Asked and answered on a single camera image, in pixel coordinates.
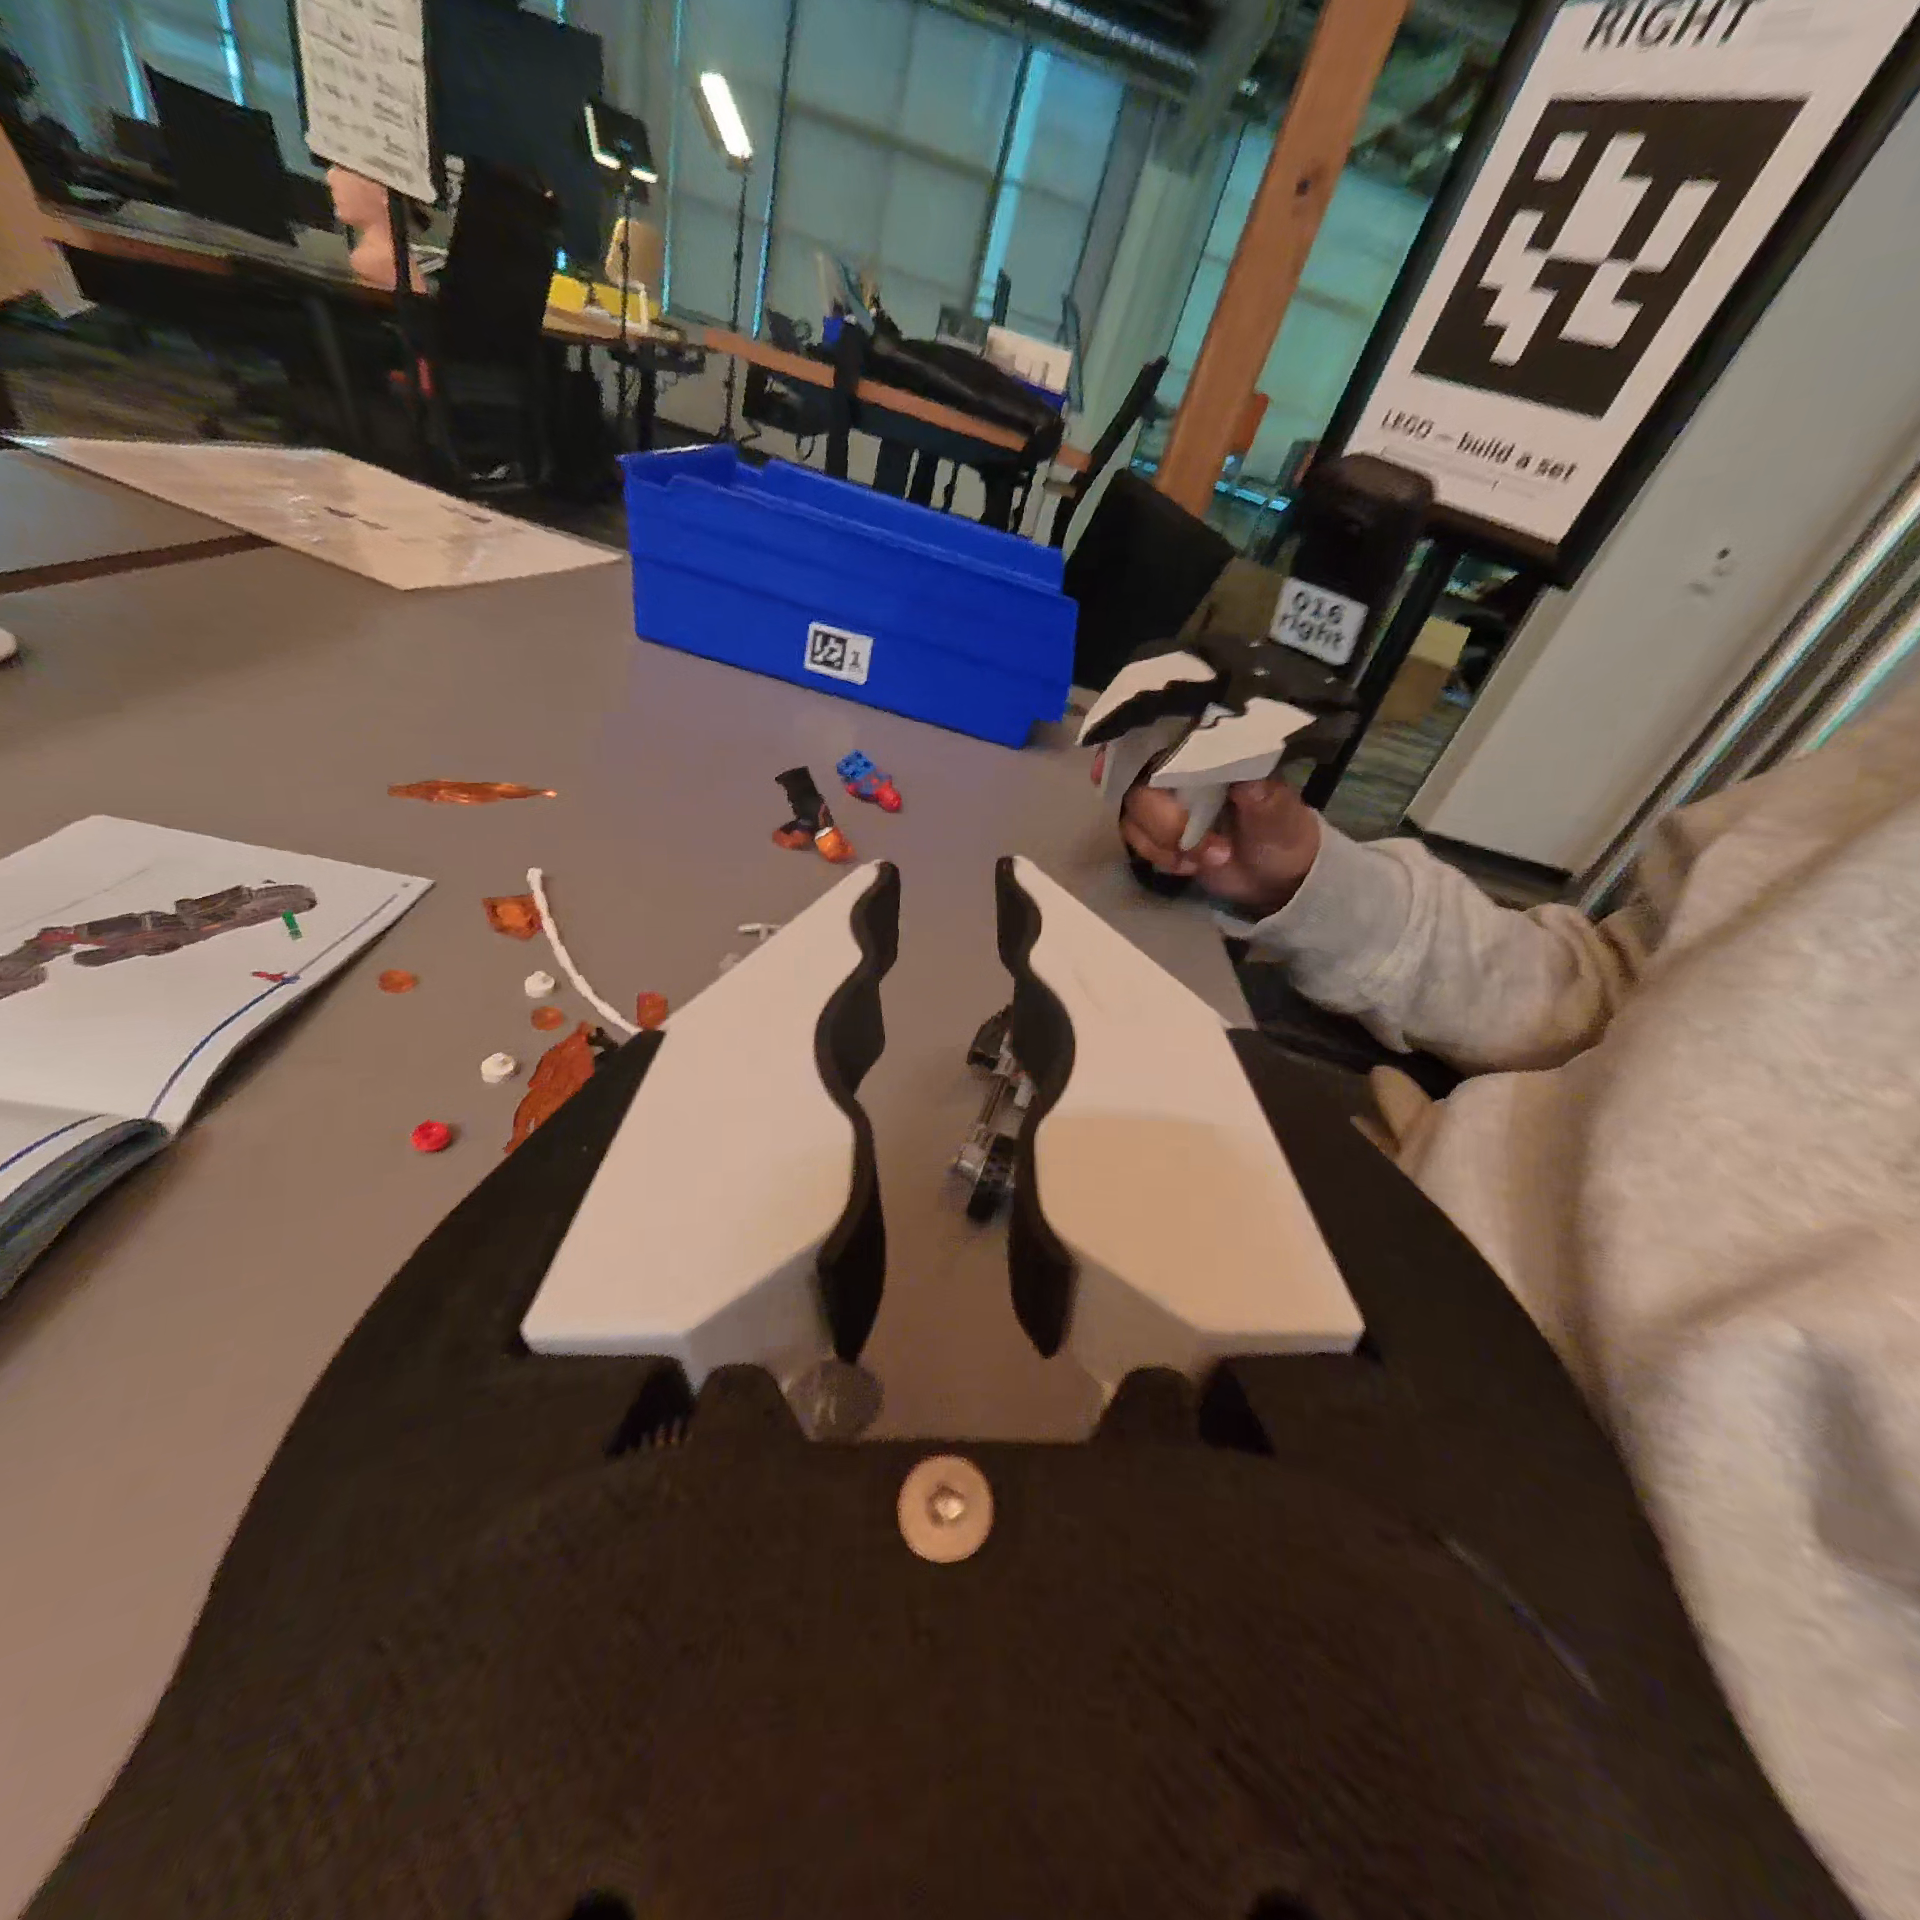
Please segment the person's grey sweater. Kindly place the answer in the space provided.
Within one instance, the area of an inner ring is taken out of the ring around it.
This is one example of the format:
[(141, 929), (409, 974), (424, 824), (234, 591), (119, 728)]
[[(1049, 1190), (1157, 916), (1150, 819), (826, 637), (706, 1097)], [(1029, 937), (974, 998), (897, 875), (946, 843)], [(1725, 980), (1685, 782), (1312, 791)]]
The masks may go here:
[(1914, 1915), (1914, 688), (1676, 812), (1599, 1039), (1391, 1097), (1402, 1169), (1588, 1389), (1804, 1830)]

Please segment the white wall chart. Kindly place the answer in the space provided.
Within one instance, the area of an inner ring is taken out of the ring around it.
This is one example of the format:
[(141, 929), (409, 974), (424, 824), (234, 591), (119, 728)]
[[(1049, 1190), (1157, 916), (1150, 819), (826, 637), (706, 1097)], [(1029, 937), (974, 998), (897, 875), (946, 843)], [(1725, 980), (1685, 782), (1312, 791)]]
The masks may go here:
[(422, 3), (293, 3), (306, 149), (409, 200), (438, 200)]

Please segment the orange flame minifigure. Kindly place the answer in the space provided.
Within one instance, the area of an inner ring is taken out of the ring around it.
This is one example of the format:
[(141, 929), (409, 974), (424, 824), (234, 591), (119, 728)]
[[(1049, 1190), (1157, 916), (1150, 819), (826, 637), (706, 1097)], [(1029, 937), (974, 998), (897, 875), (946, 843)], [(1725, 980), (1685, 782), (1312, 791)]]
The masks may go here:
[(791, 765), (777, 776), (781, 795), (789, 804), (789, 819), (772, 832), (772, 841), (781, 851), (814, 851), (821, 860), (834, 865), (850, 865), (856, 853), (837, 824), (823, 788), (815, 783), (807, 765)]

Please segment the blue plastic bin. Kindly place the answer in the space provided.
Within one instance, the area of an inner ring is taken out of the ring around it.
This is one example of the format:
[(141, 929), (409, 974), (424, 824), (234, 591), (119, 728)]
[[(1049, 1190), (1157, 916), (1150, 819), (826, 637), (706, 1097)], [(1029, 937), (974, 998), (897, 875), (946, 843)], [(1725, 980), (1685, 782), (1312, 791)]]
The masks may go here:
[(1022, 750), (1064, 719), (1064, 558), (728, 444), (618, 461), (636, 632)]

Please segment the wooden desk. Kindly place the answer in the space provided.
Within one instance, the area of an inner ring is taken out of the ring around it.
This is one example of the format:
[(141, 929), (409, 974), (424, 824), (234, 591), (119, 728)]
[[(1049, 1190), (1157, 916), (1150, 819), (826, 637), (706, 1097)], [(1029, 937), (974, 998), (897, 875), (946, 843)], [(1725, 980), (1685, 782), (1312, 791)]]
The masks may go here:
[(296, 245), (274, 245), (191, 220), (127, 221), (133, 205), (32, 207), (85, 297), (222, 360), (270, 367), (278, 420), (301, 440), (372, 461), (404, 454), (392, 293), (352, 271), (338, 236), (301, 231)]
[(881, 491), (918, 502), (933, 500), (936, 470), (954, 478), (970, 468), (981, 485), (981, 517), (1002, 532), (1022, 531), (1041, 495), (1074, 512), (1101, 473), (1089, 451), (1068, 440), (1060, 417), (1023, 437), (1008, 422), (870, 376), (856, 343), (817, 356), (698, 321), (633, 331), (591, 305), (548, 305), (541, 331), (546, 340), (576, 349), (584, 369), (612, 367), (616, 453), (661, 447), (661, 376), (694, 359), (702, 369), (726, 374), (726, 420), (736, 417), (745, 374), (799, 393), (799, 444), (821, 457), (829, 475), (850, 478), (854, 440), (872, 444), (872, 479)]

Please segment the silver metal bar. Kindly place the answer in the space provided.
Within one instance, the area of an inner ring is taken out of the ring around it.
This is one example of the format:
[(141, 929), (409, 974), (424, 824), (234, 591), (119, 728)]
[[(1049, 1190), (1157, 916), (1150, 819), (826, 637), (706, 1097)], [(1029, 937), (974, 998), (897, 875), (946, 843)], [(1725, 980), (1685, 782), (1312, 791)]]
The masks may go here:
[(1736, 686), (1712, 785), (1826, 745), (1914, 663), (1917, 468), (1773, 632)]

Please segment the person's right hand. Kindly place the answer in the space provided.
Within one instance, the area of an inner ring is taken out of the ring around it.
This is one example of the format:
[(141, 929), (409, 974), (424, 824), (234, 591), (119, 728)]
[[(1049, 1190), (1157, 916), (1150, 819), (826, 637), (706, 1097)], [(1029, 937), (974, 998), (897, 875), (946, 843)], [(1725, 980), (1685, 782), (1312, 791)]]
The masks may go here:
[(1186, 824), (1186, 807), (1145, 782), (1119, 807), (1119, 838), (1134, 863), (1255, 919), (1293, 899), (1324, 838), (1321, 814), (1281, 774), (1233, 783), (1214, 824), (1188, 847)]

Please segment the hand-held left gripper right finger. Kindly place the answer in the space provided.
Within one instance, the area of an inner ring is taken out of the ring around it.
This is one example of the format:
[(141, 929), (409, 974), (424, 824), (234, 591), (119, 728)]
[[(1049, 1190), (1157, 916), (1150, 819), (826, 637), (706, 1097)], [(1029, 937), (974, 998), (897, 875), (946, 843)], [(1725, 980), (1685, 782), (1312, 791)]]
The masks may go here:
[(993, 875), (1009, 1043), (1032, 1086), (1008, 1276), (1041, 1358), (1103, 1393), (1141, 1369), (1348, 1355), (1361, 1319), (1222, 1014), (1006, 855)]

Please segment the orange lego flame piece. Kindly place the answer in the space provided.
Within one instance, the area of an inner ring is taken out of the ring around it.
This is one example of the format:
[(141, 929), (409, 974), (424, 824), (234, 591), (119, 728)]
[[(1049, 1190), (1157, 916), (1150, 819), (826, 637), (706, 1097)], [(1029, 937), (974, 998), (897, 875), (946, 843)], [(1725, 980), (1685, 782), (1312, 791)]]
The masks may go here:
[(608, 1033), (586, 1022), (556, 1038), (527, 1075), (503, 1155), (510, 1157), (529, 1133), (551, 1121), (591, 1081), (604, 1055), (615, 1048)]

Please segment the pale mannequin head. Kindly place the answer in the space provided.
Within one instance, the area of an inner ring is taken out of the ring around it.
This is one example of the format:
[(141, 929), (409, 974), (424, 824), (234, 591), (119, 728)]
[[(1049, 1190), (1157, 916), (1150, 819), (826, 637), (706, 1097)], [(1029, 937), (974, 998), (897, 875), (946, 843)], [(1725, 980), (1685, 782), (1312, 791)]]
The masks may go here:
[(346, 236), (352, 277), (378, 293), (392, 293), (400, 284), (400, 260), (391, 189), (341, 161), (327, 165), (325, 183), (333, 221)]

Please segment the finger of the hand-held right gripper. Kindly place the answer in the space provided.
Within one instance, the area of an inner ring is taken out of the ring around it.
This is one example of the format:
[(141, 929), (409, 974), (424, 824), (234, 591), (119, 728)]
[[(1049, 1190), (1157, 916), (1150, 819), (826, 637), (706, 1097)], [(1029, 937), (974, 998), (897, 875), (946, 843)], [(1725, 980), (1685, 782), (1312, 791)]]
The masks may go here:
[(1148, 779), (1159, 788), (1229, 785), (1273, 773), (1295, 734), (1306, 732), (1317, 713), (1266, 697), (1236, 709), (1208, 707), (1181, 740), (1165, 750)]
[(1228, 672), (1200, 653), (1150, 653), (1129, 661), (1097, 692), (1077, 734), (1081, 747), (1106, 747), (1143, 732), (1175, 727), (1175, 739), (1198, 727), (1228, 686)]

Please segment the black monitor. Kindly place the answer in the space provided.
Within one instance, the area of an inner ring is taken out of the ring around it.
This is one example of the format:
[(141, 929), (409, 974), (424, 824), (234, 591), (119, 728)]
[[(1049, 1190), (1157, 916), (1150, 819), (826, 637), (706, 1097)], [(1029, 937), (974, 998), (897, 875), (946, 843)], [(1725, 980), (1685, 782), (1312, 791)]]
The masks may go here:
[(601, 167), (584, 105), (601, 96), (604, 40), (518, 4), (422, 7), (431, 121), (445, 156), (482, 157), (556, 192)]

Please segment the instruction booklet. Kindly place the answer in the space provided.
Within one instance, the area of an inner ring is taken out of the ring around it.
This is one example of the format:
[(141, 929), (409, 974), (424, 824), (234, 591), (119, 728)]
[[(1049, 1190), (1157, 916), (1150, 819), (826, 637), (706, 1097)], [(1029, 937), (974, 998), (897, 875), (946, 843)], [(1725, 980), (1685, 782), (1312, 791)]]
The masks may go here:
[(431, 879), (74, 820), (2, 860), (2, 1294)]

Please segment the black lego motorcycle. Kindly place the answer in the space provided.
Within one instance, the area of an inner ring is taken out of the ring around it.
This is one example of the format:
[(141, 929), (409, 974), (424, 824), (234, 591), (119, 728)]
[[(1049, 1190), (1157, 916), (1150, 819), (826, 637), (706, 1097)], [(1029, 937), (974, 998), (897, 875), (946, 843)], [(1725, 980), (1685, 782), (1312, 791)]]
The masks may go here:
[(1015, 1048), (1015, 1009), (1002, 1004), (966, 1044), (966, 1068), (978, 1078), (978, 1112), (952, 1155), (950, 1174), (964, 1192), (964, 1214), (992, 1223), (1017, 1187), (1020, 1145), (1034, 1099), (1034, 1081)]

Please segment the small dark round lego piece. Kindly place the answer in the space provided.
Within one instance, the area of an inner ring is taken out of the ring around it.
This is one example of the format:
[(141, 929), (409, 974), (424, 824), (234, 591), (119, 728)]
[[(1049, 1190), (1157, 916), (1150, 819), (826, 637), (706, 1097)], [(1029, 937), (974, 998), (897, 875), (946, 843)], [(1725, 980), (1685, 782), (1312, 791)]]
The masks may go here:
[(852, 1445), (877, 1421), (881, 1385), (866, 1367), (826, 1358), (785, 1379), (784, 1401), (810, 1445)]

